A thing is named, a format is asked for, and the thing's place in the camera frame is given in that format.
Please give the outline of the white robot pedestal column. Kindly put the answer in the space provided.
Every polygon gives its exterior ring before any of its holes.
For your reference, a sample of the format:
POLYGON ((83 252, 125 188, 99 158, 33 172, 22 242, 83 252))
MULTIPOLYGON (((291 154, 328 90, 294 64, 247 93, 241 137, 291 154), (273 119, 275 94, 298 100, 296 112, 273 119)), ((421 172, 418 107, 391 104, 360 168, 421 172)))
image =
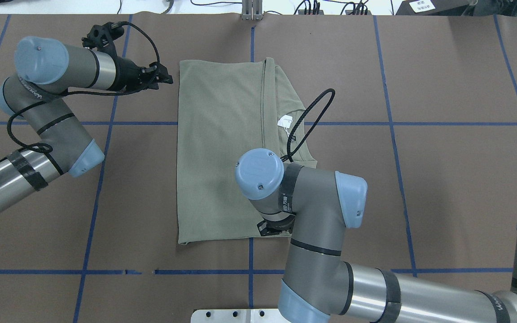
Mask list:
POLYGON ((201 309, 191 323, 288 323, 278 309, 201 309))

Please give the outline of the white paper price tag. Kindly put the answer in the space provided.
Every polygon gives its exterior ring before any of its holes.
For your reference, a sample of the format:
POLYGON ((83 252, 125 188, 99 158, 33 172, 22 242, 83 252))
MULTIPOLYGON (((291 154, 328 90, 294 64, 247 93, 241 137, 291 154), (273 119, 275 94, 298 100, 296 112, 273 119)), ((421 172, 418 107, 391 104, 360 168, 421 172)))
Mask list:
POLYGON ((293 117, 289 115, 283 115, 277 121, 277 126, 289 129, 293 124, 293 117))

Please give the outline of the olive green long-sleeve shirt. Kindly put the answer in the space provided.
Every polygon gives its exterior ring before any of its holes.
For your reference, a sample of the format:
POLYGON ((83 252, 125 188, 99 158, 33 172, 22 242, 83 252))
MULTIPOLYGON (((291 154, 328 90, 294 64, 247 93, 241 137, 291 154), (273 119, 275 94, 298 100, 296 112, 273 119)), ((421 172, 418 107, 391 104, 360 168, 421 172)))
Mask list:
POLYGON ((283 116, 306 109, 273 58, 179 64, 178 243, 260 237, 261 214, 235 180, 238 159, 254 148, 286 154, 283 116))

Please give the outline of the aluminium frame post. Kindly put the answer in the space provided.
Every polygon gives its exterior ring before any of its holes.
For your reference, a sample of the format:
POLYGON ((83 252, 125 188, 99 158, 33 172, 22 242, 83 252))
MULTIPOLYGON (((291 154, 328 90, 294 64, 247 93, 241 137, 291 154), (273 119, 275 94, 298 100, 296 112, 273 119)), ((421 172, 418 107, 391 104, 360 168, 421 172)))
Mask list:
POLYGON ((262 0, 241 0, 241 19, 243 21, 260 21, 263 17, 262 0))

